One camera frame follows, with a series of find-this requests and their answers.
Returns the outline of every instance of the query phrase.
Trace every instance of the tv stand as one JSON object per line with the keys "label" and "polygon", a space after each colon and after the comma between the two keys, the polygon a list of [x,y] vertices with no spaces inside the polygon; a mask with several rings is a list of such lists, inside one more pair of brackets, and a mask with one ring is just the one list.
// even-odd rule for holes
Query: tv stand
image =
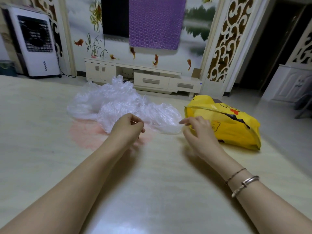
{"label": "tv stand", "polygon": [[189,97],[199,93],[202,81],[197,78],[181,76],[181,72],[161,70],[149,65],[134,65],[133,62],[121,64],[119,60],[85,58],[87,80],[95,83],[109,83],[114,76],[122,74],[122,67],[134,69],[134,88],[143,91],[166,94],[177,91],[189,92]]}

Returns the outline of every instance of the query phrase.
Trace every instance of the yellow plastic bag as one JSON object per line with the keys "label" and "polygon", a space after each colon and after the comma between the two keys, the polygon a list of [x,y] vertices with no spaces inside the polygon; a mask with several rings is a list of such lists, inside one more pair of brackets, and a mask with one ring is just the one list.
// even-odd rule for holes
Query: yellow plastic bag
{"label": "yellow plastic bag", "polygon": [[202,116],[211,122],[220,142],[260,150],[260,123],[257,119],[224,103],[214,103],[208,95],[198,95],[184,109],[185,117]]}

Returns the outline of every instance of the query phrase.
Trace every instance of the purple cloth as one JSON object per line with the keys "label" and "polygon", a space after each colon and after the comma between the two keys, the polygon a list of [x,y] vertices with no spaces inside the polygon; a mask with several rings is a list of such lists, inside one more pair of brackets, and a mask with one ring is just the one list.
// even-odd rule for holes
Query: purple cloth
{"label": "purple cloth", "polygon": [[186,0],[129,0],[129,44],[176,50]]}

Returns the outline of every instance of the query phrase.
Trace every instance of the trash bin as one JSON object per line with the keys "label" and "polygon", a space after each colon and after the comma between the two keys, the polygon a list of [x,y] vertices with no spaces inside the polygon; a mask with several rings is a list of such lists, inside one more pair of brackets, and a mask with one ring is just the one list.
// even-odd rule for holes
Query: trash bin
{"label": "trash bin", "polygon": [[17,76],[14,62],[9,60],[0,60],[0,74]]}

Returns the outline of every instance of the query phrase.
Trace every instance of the silver bangle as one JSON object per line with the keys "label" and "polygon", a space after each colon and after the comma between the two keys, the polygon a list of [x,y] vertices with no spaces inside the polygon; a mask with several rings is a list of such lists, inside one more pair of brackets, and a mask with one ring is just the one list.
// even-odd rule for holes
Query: silver bangle
{"label": "silver bangle", "polygon": [[241,183],[241,186],[237,190],[233,191],[232,198],[234,198],[238,193],[241,192],[242,189],[246,188],[247,185],[249,185],[250,183],[252,183],[254,181],[259,181],[259,176],[253,176],[253,177],[250,177],[247,180],[243,181]]}

